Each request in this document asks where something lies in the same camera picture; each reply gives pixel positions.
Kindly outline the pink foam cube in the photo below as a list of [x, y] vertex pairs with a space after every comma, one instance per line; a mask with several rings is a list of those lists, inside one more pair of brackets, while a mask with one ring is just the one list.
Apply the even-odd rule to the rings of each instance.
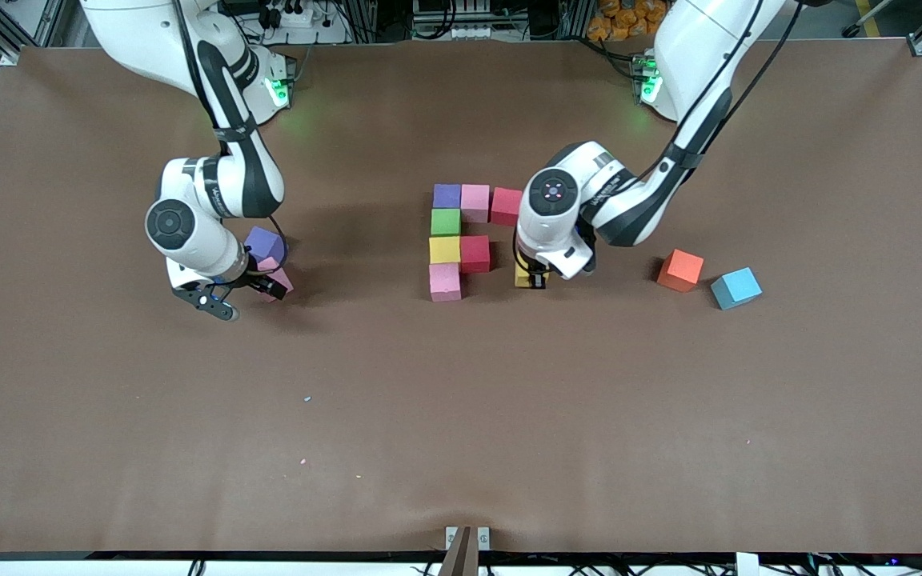
[[259, 277], [259, 297], [264, 302], [277, 302], [283, 300], [294, 287], [289, 280], [285, 270], [279, 265], [278, 258], [266, 258], [259, 260], [259, 272], [263, 276]]
[[463, 298], [460, 263], [432, 263], [428, 267], [428, 273], [432, 302], [457, 302]]
[[460, 210], [464, 223], [488, 223], [491, 188], [489, 185], [461, 185]]

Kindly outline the red foam cube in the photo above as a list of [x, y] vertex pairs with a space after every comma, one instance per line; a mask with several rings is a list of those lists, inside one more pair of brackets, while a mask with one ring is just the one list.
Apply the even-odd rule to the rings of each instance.
[[491, 272], [491, 242], [486, 234], [466, 234], [460, 238], [459, 247], [462, 274]]
[[522, 206], [523, 190], [494, 187], [491, 191], [489, 222], [498, 226], [515, 227]]

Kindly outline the orange foam cube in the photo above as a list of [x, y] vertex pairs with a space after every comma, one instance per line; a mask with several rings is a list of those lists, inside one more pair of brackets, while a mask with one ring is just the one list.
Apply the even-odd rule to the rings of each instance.
[[704, 265], [705, 259], [700, 256], [674, 249], [663, 260], [656, 283], [670, 290], [687, 293], [698, 285]]

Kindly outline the blue foam cube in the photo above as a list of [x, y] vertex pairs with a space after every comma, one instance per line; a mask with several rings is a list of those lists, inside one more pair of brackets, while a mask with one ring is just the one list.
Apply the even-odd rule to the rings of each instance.
[[757, 299], [764, 291], [750, 267], [722, 274], [711, 285], [711, 292], [721, 310], [735, 309]]

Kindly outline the white power strip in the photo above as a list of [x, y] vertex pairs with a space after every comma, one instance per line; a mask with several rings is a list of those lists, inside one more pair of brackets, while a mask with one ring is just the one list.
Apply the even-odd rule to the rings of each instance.
[[250, 0], [239, 22], [263, 45], [347, 44], [355, 40], [335, 0]]

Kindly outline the bag of orange objects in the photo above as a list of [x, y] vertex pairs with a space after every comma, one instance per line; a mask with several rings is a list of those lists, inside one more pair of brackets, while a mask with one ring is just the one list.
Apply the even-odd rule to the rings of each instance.
[[671, 0], [595, 0], [585, 36], [591, 42], [617, 42], [655, 35]]

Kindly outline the white vented device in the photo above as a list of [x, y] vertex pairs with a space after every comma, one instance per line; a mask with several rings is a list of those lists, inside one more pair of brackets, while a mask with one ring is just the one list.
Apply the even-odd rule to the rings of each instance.
[[499, 15], [491, 0], [411, 0], [405, 15], [407, 29], [420, 40], [456, 40], [489, 37]]

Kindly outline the small white bracket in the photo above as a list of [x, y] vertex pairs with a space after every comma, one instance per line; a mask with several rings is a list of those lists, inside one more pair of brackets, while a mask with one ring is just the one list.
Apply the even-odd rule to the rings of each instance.
[[[454, 526], [445, 528], [445, 547], [446, 548], [450, 548], [458, 531], [459, 531], [459, 528], [454, 527]], [[489, 527], [471, 528], [471, 533], [477, 539], [477, 548], [479, 548], [480, 553], [482, 553], [482, 551], [491, 550], [491, 530]]]

